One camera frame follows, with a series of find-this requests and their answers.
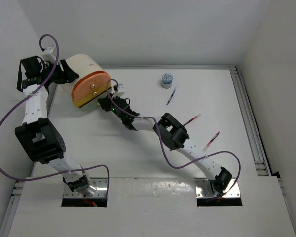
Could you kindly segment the cream drawer cabinet shell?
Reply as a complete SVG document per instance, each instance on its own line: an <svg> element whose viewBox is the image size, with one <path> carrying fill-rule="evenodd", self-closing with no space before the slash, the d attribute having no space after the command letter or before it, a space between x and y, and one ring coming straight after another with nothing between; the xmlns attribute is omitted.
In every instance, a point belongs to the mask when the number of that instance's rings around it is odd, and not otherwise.
<svg viewBox="0 0 296 237"><path fill-rule="evenodd" d="M74 86L85 76L97 71L104 71L103 68L86 54L77 54L65 61L67 65L79 75L73 82L60 85L69 95L71 95Z"/></svg>

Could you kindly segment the yellow drawer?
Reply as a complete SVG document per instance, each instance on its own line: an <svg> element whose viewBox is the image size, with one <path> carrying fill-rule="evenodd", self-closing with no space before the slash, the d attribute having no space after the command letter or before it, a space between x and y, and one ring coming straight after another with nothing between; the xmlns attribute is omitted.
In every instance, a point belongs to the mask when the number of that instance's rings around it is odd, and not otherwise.
<svg viewBox="0 0 296 237"><path fill-rule="evenodd" d="M95 88L79 86L76 90L72 91L72 102L76 107L83 107L89 102L97 99L106 93L106 86L101 85Z"/></svg>

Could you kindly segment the blue white round jar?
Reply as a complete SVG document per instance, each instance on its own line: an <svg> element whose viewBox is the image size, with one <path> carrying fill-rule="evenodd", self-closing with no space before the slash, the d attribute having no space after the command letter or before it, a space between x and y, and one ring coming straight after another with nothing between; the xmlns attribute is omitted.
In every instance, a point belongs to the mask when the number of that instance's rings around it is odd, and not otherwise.
<svg viewBox="0 0 296 237"><path fill-rule="evenodd" d="M164 73L161 77L161 86L165 89L171 88L173 83L173 75L171 73Z"/></svg>

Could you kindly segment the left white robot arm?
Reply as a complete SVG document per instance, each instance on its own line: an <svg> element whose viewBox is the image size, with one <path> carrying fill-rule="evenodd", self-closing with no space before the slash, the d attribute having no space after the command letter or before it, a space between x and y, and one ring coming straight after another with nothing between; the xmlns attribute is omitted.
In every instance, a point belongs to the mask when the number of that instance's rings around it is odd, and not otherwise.
<svg viewBox="0 0 296 237"><path fill-rule="evenodd" d="M57 66L32 56L20 61L19 69L25 70L26 79L18 76L17 89L29 97L25 103L22 125L15 128L15 135L33 162L48 165L61 173L63 182L73 192L92 196L97 188L87 173L67 154L65 142L47 116L47 98L52 83L66 84L79 75L61 60Z"/></svg>

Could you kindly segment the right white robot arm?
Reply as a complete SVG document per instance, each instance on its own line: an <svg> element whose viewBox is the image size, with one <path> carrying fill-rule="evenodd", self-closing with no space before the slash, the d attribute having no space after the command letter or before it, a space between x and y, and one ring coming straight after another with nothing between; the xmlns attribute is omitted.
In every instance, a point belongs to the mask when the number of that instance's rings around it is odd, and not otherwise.
<svg viewBox="0 0 296 237"><path fill-rule="evenodd" d="M205 152L198 148L190 138L187 129L170 113L159 118L140 117L131 110L126 99L105 97L98 100L102 110L113 112L129 130L154 132L159 137L161 148L167 147L187 157L207 177L213 193L222 196L232 179L232 174L215 163Z"/></svg>

